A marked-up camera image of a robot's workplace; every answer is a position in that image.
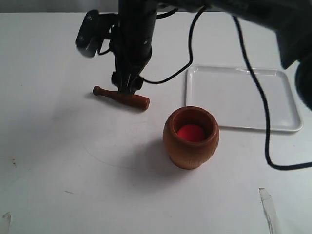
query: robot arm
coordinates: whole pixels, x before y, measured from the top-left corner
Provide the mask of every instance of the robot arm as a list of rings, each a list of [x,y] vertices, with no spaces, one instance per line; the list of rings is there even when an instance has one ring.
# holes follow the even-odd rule
[[[190,12],[213,5],[274,30],[283,68],[296,60],[300,62],[296,87],[312,109],[312,0],[119,0],[118,15],[91,11],[77,36],[77,48],[92,57],[98,44],[110,39],[116,65],[112,83],[119,92],[131,95],[142,87],[139,74],[152,55],[158,2]]]

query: red object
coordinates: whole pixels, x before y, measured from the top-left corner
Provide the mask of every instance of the red object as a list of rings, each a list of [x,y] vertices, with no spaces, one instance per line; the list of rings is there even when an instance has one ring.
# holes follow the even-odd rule
[[[177,132],[177,135],[191,142],[199,142],[206,139],[204,129],[195,124],[187,124],[182,126]]]

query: white tray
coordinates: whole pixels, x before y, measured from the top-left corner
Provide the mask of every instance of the white tray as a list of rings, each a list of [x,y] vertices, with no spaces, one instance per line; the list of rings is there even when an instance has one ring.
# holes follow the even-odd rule
[[[278,70],[255,69],[254,72],[268,99],[271,130],[300,130],[302,121],[287,76]],[[221,127],[265,129],[261,97],[246,68],[189,68],[186,105],[206,109]]]

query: white tabletop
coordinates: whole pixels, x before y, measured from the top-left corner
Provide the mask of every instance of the white tabletop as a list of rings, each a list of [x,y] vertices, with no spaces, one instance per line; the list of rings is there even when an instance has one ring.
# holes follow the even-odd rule
[[[284,234],[311,233],[312,169],[270,168],[264,133],[221,130],[215,155],[198,169],[170,162],[162,129],[183,105],[185,73],[144,84],[137,92],[151,99],[144,113],[94,99],[95,85],[116,89],[114,57],[87,59],[76,51],[83,17],[0,14],[0,215],[13,215],[10,233],[266,234],[259,187],[273,197]],[[193,17],[178,13],[156,22],[143,76],[160,80],[187,63]],[[252,65],[281,69],[274,33],[242,27]],[[195,64],[244,66],[225,13],[201,16],[193,45]],[[312,112],[295,92],[296,67],[286,74],[304,127],[272,136],[278,164],[312,160]]]

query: wooden handle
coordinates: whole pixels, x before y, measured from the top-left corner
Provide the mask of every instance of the wooden handle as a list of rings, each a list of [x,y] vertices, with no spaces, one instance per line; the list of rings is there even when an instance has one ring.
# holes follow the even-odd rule
[[[131,95],[127,96],[124,94],[117,93],[116,91],[109,91],[106,89],[102,89],[99,86],[95,86],[93,88],[93,94],[95,96],[101,95],[111,99],[114,99],[117,102],[125,104],[127,106],[131,106],[137,109],[141,109],[143,111],[147,110],[150,105],[150,99],[148,97],[143,97],[140,95]]]

